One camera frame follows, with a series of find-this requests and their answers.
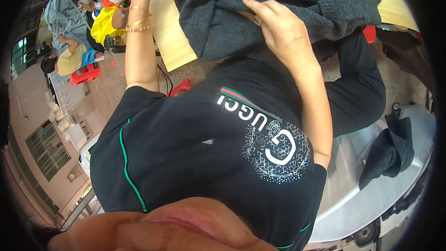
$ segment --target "light blue fabric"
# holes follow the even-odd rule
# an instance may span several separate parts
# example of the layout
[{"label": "light blue fabric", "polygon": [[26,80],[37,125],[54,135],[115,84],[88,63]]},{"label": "light blue fabric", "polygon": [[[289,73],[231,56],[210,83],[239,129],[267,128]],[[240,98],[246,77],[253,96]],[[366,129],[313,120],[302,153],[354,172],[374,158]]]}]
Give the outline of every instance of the light blue fabric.
[{"label": "light blue fabric", "polygon": [[53,34],[53,47],[59,54],[68,49],[67,43],[59,41],[59,35],[64,35],[67,39],[74,39],[79,44],[90,48],[86,40],[86,25],[75,7],[68,0],[50,0],[45,9],[44,20],[48,23],[48,30]]}]

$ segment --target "yellow plastic bag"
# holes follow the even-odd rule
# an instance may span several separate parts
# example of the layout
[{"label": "yellow plastic bag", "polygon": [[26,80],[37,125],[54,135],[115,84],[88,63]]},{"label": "yellow plastic bag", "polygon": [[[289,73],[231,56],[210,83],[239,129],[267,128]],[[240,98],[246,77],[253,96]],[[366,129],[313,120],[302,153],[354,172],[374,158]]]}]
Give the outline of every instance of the yellow plastic bag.
[{"label": "yellow plastic bag", "polygon": [[111,19],[117,9],[118,7],[116,6],[104,7],[99,15],[96,17],[95,22],[92,26],[91,35],[97,43],[104,45],[104,39],[106,35],[110,35],[112,37],[121,36],[126,32],[123,29],[114,29],[112,26]]}]

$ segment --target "red plastic stool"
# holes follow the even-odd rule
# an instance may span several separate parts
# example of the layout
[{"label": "red plastic stool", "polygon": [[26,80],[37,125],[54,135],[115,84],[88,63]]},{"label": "red plastic stool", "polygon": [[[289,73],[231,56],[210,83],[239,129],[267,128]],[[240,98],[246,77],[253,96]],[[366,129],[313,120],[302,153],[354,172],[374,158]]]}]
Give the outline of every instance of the red plastic stool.
[{"label": "red plastic stool", "polygon": [[376,38],[376,28],[374,25],[367,25],[363,30],[367,43],[371,44]]},{"label": "red plastic stool", "polygon": [[184,90],[190,90],[193,87],[193,84],[190,83],[190,79],[185,78],[182,79],[180,81],[180,84],[177,85],[176,87],[174,87],[172,89],[172,91],[170,93],[167,93],[166,96],[167,97],[173,97],[175,94],[177,94],[180,90],[184,89]]},{"label": "red plastic stool", "polygon": [[88,64],[87,66],[82,67],[81,70],[82,70],[82,74],[80,74],[80,75],[77,74],[77,71],[70,74],[71,86],[76,86],[76,85],[81,84],[86,81],[92,81],[97,76],[99,76],[101,74],[101,69],[95,68],[94,63]]}]

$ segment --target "blue plastic stool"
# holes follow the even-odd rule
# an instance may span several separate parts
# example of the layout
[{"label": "blue plastic stool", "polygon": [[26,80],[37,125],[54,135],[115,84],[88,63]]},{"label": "blue plastic stool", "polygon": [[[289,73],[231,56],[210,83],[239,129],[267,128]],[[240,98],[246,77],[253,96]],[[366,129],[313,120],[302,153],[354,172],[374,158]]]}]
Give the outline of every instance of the blue plastic stool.
[{"label": "blue plastic stool", "polygon": [[95,62],[95,53],[97,53],[97,51],[91,49],[82,55],[81,68]]}]

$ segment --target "dark gray sweater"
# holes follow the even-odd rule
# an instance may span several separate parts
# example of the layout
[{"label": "dark gray sweater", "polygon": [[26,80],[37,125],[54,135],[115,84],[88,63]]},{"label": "dark gray sweater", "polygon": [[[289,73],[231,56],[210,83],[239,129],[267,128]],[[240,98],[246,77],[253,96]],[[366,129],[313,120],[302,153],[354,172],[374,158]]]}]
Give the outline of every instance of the dark gray sweater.
[{"label": "dark gray sweater", "polygon": [[[338,40],[361,25],[378,25],[381,0],[276,0],[308,28],[312,43]],[[212,60],[265,48],[259,26],[237,11],[249,11],[242,0],[175,0],[180,26],[198,59]]]}]

